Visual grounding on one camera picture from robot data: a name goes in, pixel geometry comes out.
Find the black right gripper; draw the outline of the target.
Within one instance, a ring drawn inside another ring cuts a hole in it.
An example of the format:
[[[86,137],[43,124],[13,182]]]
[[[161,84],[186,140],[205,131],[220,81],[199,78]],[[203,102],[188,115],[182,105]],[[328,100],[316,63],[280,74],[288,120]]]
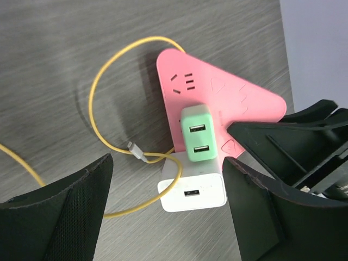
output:
[[[331,100],[279,122],[234,122],[230,134],[274,178],[347,201],[347,109]]]

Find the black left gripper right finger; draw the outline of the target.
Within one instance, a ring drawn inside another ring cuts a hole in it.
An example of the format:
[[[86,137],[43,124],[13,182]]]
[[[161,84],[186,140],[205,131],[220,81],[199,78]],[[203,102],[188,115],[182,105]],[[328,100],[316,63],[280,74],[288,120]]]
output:
[[[242,260],[347,260],[347,203],[292,188],[233,157],[222,174]]]

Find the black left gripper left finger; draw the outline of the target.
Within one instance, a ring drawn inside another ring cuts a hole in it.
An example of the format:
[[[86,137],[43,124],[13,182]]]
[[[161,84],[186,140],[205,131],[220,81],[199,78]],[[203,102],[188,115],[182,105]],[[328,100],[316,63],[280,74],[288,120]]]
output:
[[[112,174],[106,154],[1,203],[1,260],[93,260]]]

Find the white charger plug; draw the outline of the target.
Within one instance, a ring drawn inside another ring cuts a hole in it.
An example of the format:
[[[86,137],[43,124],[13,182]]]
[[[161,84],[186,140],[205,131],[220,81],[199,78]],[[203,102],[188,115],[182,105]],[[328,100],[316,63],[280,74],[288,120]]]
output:
[[[177,184],[160,198],[167,212],[182,212],[224,206],[227,202],[221,165],[217,158],[193,162],[186,152],[172,153],[182,164]]]

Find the green charger plug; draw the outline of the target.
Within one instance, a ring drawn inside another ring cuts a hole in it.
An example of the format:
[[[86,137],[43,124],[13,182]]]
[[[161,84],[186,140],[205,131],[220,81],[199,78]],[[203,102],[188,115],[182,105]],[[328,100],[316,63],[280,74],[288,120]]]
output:
[[[190,161],[211,160],[218,156],[213,117],[207,105],[182,109],[181,129]]]

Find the pink triangular power strip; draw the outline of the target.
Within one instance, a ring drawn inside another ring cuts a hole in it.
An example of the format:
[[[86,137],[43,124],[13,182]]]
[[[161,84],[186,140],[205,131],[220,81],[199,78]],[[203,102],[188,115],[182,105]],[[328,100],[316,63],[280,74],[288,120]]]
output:
[[[278,122],[287,111],[281,96],[177,49],[162,51],[156,66],[176,152],[185,151],[179,122],[185,107],[209,107],[220,160],[244,152],[227,133],[233,122]]]

